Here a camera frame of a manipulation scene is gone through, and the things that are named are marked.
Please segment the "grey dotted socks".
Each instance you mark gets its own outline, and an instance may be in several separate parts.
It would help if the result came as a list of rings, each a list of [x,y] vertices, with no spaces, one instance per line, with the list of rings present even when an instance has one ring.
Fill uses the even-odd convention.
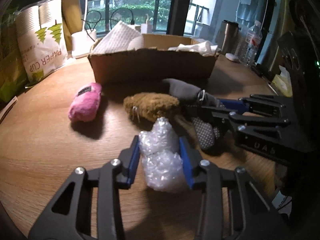
[[[211,113],[206,114],[203,107],[219,107],[220,100],[204,89],[177,79],[163,79],[161,88],[179,100],[181,114],[192,122],[200,149],[207,153],[213,150],[226,128],[224,123],[214,120]]]

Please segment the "clear bubble wrap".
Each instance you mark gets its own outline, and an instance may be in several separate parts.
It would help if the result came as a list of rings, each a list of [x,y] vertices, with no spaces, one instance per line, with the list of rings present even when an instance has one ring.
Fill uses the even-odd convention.
[[[139,150],[149,188],[166,193],[187,189],[178,135],[165,117],[158,118],[150,131],[139,134]]]

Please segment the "brown fuzzy plush toy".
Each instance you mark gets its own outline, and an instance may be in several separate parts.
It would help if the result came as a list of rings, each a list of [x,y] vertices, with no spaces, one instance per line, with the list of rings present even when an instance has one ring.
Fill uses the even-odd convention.
[[[158,118],[171,119],[180,112],[180,102],[174,96],[142,92],[123,100],[125,111],[132,120],[155,122]]]

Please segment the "pink plush toy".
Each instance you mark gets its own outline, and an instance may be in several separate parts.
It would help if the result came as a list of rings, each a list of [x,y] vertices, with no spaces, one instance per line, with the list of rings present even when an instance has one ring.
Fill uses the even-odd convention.
[[[101,84],[95,82],[81,87],[69,108],[69,120],[72,123],[93,121],[100,106],[101,91]]]

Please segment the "white paper towel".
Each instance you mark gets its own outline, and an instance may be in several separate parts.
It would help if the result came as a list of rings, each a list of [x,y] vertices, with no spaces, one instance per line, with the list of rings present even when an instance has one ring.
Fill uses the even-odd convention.
[[[111,31],[103,38],[96,40],[93,44],[90,54],[104,55],[120,51],[126,51],[134,38],[141,37],[141,33],[130,25],[119,21]]]

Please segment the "small white case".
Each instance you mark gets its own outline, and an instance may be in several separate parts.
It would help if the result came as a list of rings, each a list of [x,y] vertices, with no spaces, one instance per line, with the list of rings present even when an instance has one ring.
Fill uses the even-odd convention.
[[[239,62],[239,57],[237,55],[234,55],[232,53],[226,53],[225,54],[226,59],[232,62]]]

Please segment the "clear water bottle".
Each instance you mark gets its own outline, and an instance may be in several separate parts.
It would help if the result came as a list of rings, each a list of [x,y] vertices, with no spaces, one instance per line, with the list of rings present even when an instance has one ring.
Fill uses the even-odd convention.
[[[243,65],[250,66],[254,62],[262,38],[261,22],[255,20],[254,25],[247,31],[244,39],[244,45],[241,50],[240,62]]]

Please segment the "steel thermos mug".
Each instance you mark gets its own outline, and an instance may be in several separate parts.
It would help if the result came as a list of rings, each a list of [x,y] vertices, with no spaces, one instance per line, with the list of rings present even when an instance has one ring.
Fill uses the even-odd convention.
[[[230,53],[233,49],[235,41],[238,36],[239,24],[228,20],[223,20],[220,29],[217,32],[215,42],[220,49],[220,53],[225,55]]]

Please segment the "hanging blue towel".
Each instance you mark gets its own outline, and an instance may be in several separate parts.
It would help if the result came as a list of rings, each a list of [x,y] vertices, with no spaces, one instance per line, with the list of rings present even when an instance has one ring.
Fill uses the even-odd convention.
[[[264,0],[239,0],[235,20],[246,27],[251,27],[255,20],[260,20]]]

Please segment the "brown cardboard box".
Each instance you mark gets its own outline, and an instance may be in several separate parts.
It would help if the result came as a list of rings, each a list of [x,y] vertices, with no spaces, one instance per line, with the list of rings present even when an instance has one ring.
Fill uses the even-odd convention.
[[[189,37],[143,34],[130,41],[128,48],[98,53],[98,41],[88,60],[97,83],[153,81],[166,78],[186,82],[210,78],[218,52],[215,46]]]

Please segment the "small white folding knife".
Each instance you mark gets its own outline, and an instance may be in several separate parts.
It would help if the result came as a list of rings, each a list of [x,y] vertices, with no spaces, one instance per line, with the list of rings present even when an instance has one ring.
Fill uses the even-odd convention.
[[[3,122],[4,118],[7,116],[7,114],[10,112],[12,107],[16,104],[17,97],[13,97],[12,100],[1,110],[0,113],[0,124]]]

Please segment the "green yellow cup pack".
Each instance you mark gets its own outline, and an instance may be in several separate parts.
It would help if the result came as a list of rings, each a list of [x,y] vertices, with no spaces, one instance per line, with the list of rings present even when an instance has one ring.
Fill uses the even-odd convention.
[[[17,42],[15,12],[8,9],[1,18],[1,102],[8,103],[27,84]]]

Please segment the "white desk lamp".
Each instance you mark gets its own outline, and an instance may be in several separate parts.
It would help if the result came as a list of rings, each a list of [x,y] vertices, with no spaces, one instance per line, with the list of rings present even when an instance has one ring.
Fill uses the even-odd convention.
[[[86,57],[91,49],[91,46],[97,39],[97,31],[95,28],[91,29],[87,20],[88,15],[88,0],[79,0],[81,9],[81,23],[82,29],[79,32],[73,33],[72,38],[72,52],[71,55],[75,59]]]

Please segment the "black balcony railing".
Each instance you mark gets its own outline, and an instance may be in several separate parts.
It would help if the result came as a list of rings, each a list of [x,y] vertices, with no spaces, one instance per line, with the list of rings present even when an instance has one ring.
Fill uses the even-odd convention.
[[[146,14],[150,17],[152,32],[165,33],[169,22],[171,0],[88,0],[88,11],[105,9],[111,11],[126,7],[133,11],[135,23],[145,22]]]

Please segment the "white paper cup pack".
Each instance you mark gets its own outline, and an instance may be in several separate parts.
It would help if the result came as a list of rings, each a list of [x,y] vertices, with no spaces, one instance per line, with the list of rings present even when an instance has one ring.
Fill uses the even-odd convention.
[[[42,0],[15,12],[17,42],[29,83],[61,68],[68,58],[62,0]]]

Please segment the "dark curtain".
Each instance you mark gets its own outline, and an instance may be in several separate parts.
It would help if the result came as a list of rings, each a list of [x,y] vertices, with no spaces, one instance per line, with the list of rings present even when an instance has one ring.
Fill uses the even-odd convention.
[[[82,30],[82,14],[80,8],[80,0],[61,0],[61,2],[63,31],[65,36],[66,47],[68,51],[71,51],[71,35]]]

